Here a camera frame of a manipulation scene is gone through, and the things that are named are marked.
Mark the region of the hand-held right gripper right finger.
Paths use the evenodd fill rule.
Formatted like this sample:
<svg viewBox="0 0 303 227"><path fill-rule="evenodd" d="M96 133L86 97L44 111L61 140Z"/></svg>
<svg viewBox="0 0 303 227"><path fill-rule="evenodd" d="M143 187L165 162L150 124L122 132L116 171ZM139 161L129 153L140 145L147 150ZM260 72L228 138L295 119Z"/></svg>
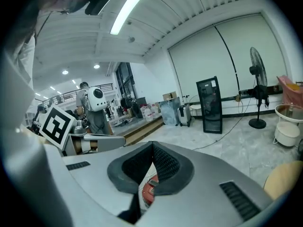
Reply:
<svg viewBox="0 0 303 227"><path fill-rule="evenodd" d="M139 227L255 226L272 203L259 184L220 158L163 142L154 142L153 152L156 169L170 173L158 177Z"/></svg>

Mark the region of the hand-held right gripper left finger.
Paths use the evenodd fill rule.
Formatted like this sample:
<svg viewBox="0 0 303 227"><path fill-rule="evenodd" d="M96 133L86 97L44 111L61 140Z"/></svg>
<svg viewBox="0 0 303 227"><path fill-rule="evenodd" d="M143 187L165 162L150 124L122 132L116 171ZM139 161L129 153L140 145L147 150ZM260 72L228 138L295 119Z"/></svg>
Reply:
<svg viewBox="0 0 303 227"><path fill-rule="evenodd" d="M140 185L152 165L151 142L63 160L67 166L86 163L69 171L93 201L77 208L90 221L80 227L93 227L93 222L97 227L154 227L154 217L141 212L139 199Z"/></svg>

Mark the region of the white round side table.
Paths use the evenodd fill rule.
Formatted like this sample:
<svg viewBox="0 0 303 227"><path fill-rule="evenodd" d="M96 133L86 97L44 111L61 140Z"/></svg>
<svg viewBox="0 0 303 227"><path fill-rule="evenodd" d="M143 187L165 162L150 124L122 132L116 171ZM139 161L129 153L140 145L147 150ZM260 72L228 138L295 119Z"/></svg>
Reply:
<svg viewBox="0 0 303 227"><path fill-rule="evenodd" d="M303 108L293 103L275 107L279 117L276 125L273 144L280 143L285 147L294 147L303 137Z"/></svg>

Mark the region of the black pedestal fan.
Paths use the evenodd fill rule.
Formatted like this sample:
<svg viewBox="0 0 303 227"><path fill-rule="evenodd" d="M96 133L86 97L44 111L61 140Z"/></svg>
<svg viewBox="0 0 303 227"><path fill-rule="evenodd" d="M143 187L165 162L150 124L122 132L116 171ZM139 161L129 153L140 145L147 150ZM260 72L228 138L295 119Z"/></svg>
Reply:
<svg viewBox="0 0 303 227"><path fill-rule="evenodd" d="M257 51L256 48L251 47L250 48L250 58L252 65L250 66L250 73L251 75L255 76L256 85L263 85L267 87L267 74L264 67L263 60ZM255 129L263 129L266 127L266 122L262 119L260 119L260 107L257 106L258 112L257 112L257 118L251 119L249 121L249 126Z"/></svg>

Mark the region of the oval wooden table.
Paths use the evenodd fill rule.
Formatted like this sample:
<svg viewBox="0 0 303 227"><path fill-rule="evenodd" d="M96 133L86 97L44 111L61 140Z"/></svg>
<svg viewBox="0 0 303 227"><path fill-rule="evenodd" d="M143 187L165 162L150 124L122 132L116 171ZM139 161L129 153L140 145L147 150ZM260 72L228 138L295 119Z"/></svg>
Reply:
<svg viewBox="0 0 303 227"><path fill-rule="evenodd" d="M278 165L267 177L264 191L272 200L276 200L292 190L303 170L303 161L293 161Z"/></svg>

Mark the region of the long ceiling tube light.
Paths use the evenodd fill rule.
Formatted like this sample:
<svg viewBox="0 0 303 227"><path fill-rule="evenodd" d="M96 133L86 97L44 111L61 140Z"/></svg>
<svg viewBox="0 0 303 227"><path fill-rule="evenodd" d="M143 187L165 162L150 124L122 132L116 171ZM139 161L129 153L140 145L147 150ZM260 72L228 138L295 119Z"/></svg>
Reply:
<svg viewBox="0 0 303 227"><path fill-rule="evenodd" d="M118 35L123 24L127 20L128 16L132 12L132 10L135 8L135 6L138 4L140 0L126 0L123 7L121 8L120 12L118 13L114 24L110 30L111 35Z"/></svg>

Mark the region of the low wooden platform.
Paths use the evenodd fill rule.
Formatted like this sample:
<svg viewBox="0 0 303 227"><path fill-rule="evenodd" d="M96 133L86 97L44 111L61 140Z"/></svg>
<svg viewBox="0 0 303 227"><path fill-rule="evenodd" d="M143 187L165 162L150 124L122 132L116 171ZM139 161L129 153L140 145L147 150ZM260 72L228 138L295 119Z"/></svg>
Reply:
<svg viewBox="0 0 303 227"><path fill-rule="evenodd" d="M125 146L138 143L164 125L162 116L150 122L143 118L122 117L120 120L111 120L109 123L114 135L125 138Z"/></svg>

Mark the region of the cardboard box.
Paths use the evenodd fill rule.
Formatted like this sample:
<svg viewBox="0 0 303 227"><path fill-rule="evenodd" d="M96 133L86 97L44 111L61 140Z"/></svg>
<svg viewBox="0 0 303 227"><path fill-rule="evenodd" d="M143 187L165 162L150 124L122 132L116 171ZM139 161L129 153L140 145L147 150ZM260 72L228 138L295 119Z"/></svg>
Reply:
<svg viewBox="0 0 303 227"><path fill-rule="evenodd" d="M171 100L171 99L176 98L176 97L177 97L177 93L175 91L163 94L163 100L164 101Z"/></svg>

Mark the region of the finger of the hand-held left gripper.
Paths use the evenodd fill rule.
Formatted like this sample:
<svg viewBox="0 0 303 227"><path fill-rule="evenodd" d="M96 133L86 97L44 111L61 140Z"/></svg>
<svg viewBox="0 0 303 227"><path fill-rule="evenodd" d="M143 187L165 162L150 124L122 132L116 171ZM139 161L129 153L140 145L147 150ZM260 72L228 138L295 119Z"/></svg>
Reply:
<svg viewBox="0 0 303 227"><path fill-rule="evenodd" d="M82 138L82 151L96 148L97 152L114 150L125 146L125 138L115 135L85 134Z"/></svg>

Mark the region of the white round stool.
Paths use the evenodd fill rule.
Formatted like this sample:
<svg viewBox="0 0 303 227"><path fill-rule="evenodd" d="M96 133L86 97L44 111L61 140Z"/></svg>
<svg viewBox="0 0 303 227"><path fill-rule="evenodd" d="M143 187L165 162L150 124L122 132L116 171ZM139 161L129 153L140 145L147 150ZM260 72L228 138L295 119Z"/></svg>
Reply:
<svg viewBox="0 0 303 227"><path fill-rule="evenodd" d="M198 100L199 100L198 95L191 97L189 100L189 109L192 117L202 116L201 104Z"/></svg>

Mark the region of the black jacket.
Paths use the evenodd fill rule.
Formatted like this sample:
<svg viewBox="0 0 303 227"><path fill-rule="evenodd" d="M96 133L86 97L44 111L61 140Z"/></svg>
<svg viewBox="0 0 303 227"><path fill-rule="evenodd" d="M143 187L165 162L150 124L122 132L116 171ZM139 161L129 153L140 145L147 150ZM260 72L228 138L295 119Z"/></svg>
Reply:
<svg viewBox="0 0 303 227"><path fill-rule="evenodd" d="M266 108L269 107L269 96L266 86L263 85L255 86L252 95L257 99L258 107L261 106L263 100L265 101L265 107Z"/></svg>

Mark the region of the pink chair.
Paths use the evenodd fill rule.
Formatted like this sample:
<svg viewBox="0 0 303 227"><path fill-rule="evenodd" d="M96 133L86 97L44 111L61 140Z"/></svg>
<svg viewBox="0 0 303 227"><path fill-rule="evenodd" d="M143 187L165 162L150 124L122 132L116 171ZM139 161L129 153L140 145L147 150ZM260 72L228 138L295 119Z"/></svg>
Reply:
<svg viewBox="0 0 303 227"><path fill-rule="evenodd" d="M299 86L300 91L293 91L287 87L287 83L293 83L287 76L283 75L277 77L277 79L283 91L282 102L284 104L293 103L303 108L303 86Z"/></svg>

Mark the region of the grey blue painting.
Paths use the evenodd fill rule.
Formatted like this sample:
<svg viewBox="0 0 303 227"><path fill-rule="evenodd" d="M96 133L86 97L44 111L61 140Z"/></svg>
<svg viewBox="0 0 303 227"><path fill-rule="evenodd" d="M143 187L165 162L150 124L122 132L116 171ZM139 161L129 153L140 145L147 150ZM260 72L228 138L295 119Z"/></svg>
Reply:
<svg viewBox="0 0 303 227"><path fill-rule="evenodd" d="M178 108L181 106L180 98L172 98L170 100L159 102L163 122L168 126L178 126L179 116Z"/></svg>

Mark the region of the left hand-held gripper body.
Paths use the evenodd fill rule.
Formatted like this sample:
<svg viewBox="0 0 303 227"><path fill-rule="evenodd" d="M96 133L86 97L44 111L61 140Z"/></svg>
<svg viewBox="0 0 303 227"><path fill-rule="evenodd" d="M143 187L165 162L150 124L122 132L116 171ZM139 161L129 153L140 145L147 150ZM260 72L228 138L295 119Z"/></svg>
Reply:
<svg viewBox="0 0 303 227"><path fill-rule="evenodd" d="M59 150L64 150L69 134L84 136L87 132L81 120L77 120L60 107L52 105L45 114L39 133Z"/></svg>

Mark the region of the black glass-door fridge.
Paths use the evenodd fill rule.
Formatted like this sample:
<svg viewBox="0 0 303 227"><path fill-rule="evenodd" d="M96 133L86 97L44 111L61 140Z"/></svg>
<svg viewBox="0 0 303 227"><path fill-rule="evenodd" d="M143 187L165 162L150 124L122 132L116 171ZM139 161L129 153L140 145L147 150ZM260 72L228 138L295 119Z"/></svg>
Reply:
<svg viewBox="0 0 303 227"><path fill-rule="evenodd" d="M217 77L196 82L205 133L222 134L222 101Z"/></svg>

